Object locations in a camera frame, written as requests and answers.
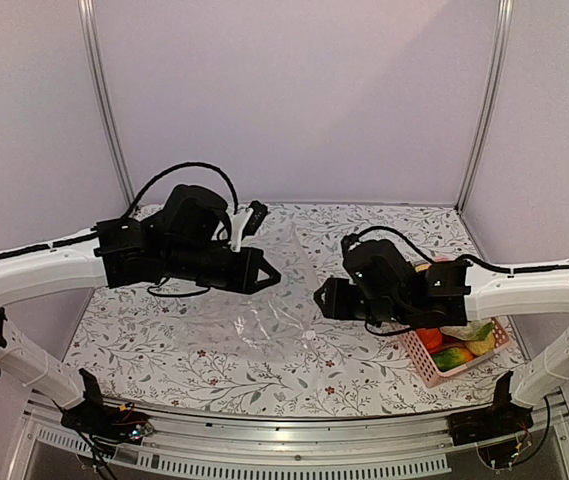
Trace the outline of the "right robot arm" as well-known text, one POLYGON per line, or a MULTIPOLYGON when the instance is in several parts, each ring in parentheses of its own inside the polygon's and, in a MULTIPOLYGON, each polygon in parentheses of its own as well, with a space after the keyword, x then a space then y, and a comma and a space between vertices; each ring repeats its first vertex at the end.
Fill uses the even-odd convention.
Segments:
MULTIPOLYGON (((430 261, 418 272, 389 240, 362 233, 341 241, 346 278, 331 277, 315 292, 322 315, 374 327, 396 322, 404 330, 465 326, 500 316, 569 314, 569 259, 550 264, 492 265, 463 254, 430 261)), ((481 427, 501 436, 569 380, 569 326, 526 365, 504 375, 481 427)))

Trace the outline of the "clear zip top bag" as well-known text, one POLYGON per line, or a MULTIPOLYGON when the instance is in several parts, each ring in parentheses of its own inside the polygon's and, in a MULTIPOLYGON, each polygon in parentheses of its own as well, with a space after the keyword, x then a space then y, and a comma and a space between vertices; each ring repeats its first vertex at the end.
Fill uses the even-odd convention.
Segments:
POLYGON ((295 224, 276 226, 250 244, 264 251, 280 282, 252 295, 213 290, 186 302, 186 312, 175 320, 176 347, 273 362, 310 349, 319 284, 295 224))

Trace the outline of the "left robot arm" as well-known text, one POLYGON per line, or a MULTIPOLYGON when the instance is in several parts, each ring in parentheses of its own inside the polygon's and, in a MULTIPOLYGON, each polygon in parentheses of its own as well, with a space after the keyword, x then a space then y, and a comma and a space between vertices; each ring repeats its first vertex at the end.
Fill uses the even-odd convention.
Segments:
POLYGON ((180 184, 158 212, 137 220, 141 199, 136 196, 121 216, 73 236, 0 251, 0 370, 72 411, 92 434, 113 423, 96 379, 67 369, 28 339, 7 319, 7 306, 168 279, 191 281, 201 291, 253 295, 281 280, 262 250, 243 243, 265 219, 263 203, 241 207, 236 195, 225 201, 205 187, 180 184))

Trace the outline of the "yellow toy lemon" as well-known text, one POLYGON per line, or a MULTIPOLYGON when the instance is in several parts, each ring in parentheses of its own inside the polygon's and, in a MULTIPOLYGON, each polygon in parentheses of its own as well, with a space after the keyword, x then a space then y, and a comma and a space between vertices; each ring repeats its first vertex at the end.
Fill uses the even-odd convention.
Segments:
POLYGON ((415 271, 418 273, 423 272, 423 271, 428 270, 430 267, 431 267, 431 264, 428 264, 428 263, 420 264, 420 265, 415 266, 415 271))

